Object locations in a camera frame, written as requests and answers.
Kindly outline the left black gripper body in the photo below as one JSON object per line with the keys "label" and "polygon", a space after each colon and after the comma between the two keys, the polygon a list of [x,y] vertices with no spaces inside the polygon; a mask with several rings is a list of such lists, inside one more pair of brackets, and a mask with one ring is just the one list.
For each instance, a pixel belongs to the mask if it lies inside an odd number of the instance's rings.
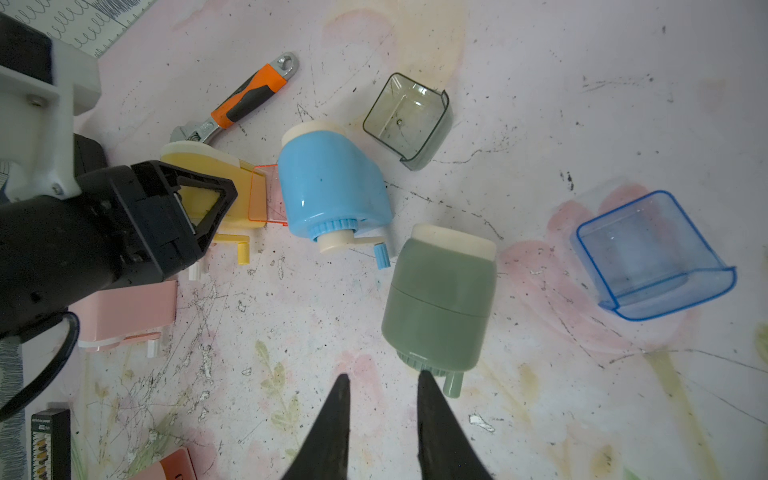
{"label": "left black gripper body", "polygon": [[82,194],[1,206],[1,334],[55,324],[109,288],[158,283],[180,270],[180,171],[150,160],[93,170]]}

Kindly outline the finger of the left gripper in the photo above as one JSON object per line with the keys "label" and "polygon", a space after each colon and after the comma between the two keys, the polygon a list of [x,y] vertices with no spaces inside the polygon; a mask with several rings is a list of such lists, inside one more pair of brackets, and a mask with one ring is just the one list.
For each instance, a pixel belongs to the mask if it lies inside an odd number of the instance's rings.
{"label": "finger of the left gripper", "polygon": [[139,237],[159,270],[200,260],[238,191],[235,167],[220,160],[157,160],[132,166],[144,192],[137,201]]}

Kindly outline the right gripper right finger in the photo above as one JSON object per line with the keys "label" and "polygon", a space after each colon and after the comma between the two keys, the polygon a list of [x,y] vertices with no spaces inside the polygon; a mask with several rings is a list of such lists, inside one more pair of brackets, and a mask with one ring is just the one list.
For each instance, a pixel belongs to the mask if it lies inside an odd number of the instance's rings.
{"label": "right gripper right finger", "polygon": [[419,374],[418,460],[423,479],[488,479],[431,372]]}

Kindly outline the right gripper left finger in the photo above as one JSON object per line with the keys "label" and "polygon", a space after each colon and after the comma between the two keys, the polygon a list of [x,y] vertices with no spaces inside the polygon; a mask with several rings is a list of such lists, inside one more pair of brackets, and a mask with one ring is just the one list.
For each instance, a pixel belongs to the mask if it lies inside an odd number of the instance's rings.
{"label": "right gripper left finger", "polygon": [[350,380],[341,374],[283,480],[347,478],[350,401]]}

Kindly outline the blue pencil sharpener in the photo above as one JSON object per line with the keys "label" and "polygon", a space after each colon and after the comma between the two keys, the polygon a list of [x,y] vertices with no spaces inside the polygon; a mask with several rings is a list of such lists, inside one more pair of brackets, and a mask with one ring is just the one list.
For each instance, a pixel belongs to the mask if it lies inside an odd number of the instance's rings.
{"label": "blue pencil sharpener", "polygon": [[328,121],[297,124],[281,144],[278,176],[290,232],[322,254],[370,245],[377,267],[388,268],[386,239],[363,235],[393,220],[379,167]]}

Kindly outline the grey transparent tray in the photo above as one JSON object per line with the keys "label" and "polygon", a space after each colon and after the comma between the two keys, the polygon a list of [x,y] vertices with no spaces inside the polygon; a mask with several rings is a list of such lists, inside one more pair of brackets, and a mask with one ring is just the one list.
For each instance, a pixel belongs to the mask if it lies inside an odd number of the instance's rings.
{"label": "grey transparent tray", "polygon": [[419,171],[434,158],[451,130],[448,93],[399,72],[392,74],[363,121],[363,130]]}

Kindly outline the blue transparent tray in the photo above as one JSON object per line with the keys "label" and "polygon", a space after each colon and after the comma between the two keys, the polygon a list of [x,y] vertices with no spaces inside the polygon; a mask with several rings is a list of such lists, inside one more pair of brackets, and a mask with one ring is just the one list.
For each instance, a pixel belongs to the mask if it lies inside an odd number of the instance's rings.
{"label": "blue transparent tray", "polygon": [[737,283],[737,269],[665,190],[581,223],[570,242],[596,288],[598,306],[631,322],[698,306]]}

